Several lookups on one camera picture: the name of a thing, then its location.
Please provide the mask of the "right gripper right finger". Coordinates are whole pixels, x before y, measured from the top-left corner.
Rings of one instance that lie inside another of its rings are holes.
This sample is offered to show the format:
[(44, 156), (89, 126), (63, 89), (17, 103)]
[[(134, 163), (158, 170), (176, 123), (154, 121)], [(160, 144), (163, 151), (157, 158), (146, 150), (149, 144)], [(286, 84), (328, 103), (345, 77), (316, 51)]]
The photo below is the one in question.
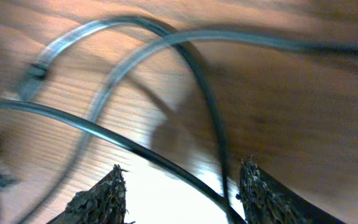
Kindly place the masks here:
[(242, 203), (247, 223), (344, 223), (290, 190), (250, 159), (242, 161), (236, 199)]

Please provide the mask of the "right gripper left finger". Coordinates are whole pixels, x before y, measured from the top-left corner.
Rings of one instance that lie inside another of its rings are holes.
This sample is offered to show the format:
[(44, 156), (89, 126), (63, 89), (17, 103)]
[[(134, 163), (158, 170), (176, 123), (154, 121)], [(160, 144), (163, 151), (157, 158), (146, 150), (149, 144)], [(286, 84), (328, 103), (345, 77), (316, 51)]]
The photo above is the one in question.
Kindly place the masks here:
[(75, 194), (64, 211), (48, 224), (124, 223), (126, 182), (117, 164), (97, 184)]

